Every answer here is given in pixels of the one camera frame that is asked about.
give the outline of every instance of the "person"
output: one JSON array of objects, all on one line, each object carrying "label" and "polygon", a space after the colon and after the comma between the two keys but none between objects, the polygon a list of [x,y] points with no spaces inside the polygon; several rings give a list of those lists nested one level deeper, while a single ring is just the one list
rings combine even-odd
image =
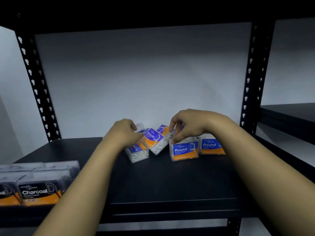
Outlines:
[{"label": "person", "polygon": [[[248,190],[283,235],[315,235],[315,185],[225,115],[187,109],[170,122],[173,143],[211,133],[221,143]],[[118,154],[143,136],[130,119],[115,122],[35,236],[94,235]]]}]

